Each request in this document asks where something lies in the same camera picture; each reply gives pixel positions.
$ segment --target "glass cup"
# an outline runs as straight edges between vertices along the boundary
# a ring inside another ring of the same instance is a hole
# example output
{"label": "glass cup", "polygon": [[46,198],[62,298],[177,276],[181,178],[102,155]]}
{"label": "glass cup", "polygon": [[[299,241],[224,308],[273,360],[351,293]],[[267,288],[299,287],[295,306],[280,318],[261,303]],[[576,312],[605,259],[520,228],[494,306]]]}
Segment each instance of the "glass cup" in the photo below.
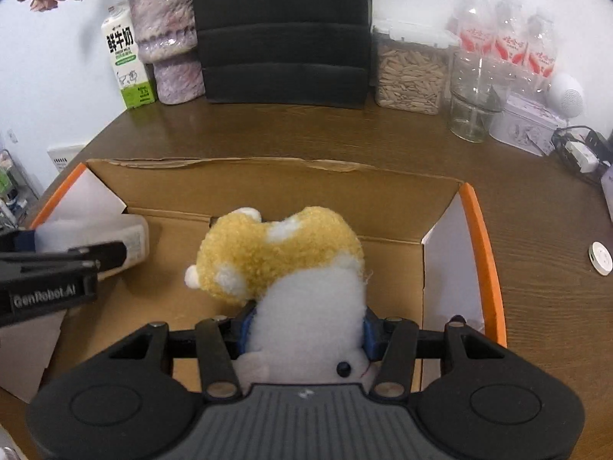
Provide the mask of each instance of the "glass cup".
{"label": "glass cup", "polygon": [[464,140],[485,140],[493,117],[502,112],[511,91],[510,64],[458,51],[451,69],[449,129]]}

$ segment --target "yellow fur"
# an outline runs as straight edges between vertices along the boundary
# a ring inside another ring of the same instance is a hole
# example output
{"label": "yellow fur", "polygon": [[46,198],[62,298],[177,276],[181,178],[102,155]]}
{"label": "yellow fur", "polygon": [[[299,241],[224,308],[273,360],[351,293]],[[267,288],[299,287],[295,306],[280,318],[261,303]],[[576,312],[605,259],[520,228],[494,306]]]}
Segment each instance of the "yellow fur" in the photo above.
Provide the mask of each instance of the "yellow fur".
{"label": "yellow fur", "polygon": [[[300,223],[299,228],[284,240],[273,242],[269,230],[277,222],[260,223],[240,212],[218,219],[198,251],[200,288],[226,301],[260,299],[278,278],[296,270],[330,265],[343,253],[356,260],[362,273],[362,246],[340,215],[323,207],[307,207],[292,219]],[[232,265],[241,273],[246,297],[237,299],[216,282],[218,268],[223,265]]]}

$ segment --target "wall socket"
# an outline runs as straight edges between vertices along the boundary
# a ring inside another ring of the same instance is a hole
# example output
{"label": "wall socket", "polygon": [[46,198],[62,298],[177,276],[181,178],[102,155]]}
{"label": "wall socket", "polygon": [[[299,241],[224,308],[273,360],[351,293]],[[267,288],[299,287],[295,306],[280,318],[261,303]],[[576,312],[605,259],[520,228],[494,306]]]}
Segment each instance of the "wall socket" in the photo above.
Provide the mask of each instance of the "wall socket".
{"label": "wall socket", "polygon": [[85,145],[70,145],[69,147],[53,147],[47,150],[47,154],[53,161],[57,171],[62,172],[68,163],[83,150]]}

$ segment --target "plush toy's ear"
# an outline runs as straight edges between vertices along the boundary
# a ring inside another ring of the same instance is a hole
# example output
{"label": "plush toy's ear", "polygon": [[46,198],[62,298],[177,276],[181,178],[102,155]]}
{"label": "plush toy's ear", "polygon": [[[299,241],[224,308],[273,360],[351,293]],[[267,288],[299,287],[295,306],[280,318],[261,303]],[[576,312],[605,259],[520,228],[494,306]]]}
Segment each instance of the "plush toy's ear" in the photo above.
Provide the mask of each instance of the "plush toy's ear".
{"label": "plush toy's ear", "polygon": [[185,285],[190,289],[200,288],[200,279],[198,278],[198,270],[195,268],[195,264],[192,264],[185,270]]}
{"label": "plush toy's ear", "polygon": [[260,211],[253,209],[253,207],[241,207],[235,211],[232,211],[232,213],[243,213],[244,215],[252,217],[258,223],[262,222],[262,215],[260,214]]}

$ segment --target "white wall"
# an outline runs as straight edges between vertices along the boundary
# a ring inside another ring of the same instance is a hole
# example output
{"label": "white wall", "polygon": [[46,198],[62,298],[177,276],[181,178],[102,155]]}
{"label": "white wall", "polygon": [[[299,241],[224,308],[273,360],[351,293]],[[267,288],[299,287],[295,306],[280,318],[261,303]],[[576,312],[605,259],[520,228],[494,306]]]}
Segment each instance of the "white wall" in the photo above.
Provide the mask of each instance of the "white wall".
{"label": "white wall", "polygon": [[[50,146],[90,141],[123,110],[100,24],[118,0],[60,2],[46,13],[0,0],[0,136],[36,190],[56,176]],[[551,9],[562,40],[559,67],[587,97],[577,121],[613,130],[613,3],[611,0],[523,0],[525,9]],[[445,25],[454,0],[373,0],[377,18]],[[18,140],[7,136],[12,130]]]}
{"label": "white wall", "polygon": [[[373,0],[373,16],[444,27],[455,0]],[[558,70],[585,90],[585,113],[572,120],[606,136],[613,130],[613,2],[611,0],[522,0],[527,15],[544,7],[555,16]]]}

